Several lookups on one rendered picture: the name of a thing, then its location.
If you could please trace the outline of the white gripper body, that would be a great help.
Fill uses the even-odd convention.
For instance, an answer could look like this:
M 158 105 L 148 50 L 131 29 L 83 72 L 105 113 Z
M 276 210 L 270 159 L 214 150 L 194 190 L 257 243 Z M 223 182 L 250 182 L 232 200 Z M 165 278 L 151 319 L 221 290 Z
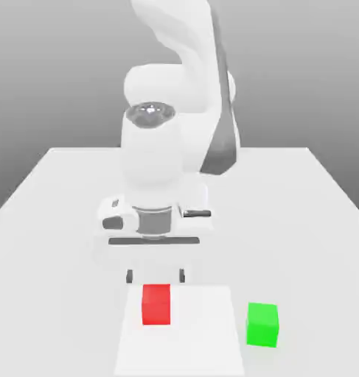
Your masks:
M 105 269 L 185 267 L 206 255 L 207 247 L 207 239 L 196 236 L 149 239 L 97 234 L 92 239 L 92 258 Z

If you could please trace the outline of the small red cube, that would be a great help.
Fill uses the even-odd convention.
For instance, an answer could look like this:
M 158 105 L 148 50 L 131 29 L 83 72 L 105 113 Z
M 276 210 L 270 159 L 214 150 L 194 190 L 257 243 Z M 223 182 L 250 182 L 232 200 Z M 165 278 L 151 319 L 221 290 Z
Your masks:
M 171 323 L 171 287 L 169 284 L 144 284 L 142 287 L 142 324 Z

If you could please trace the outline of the small green cube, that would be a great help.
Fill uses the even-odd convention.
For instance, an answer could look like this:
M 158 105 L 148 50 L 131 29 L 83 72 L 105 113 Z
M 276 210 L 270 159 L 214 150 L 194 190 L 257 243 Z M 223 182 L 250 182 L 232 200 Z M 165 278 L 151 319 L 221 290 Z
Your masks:
M 276 348 L 278 337 L 279 313 L 277 305 L 249 302 L 246 317 L 246 343 Z

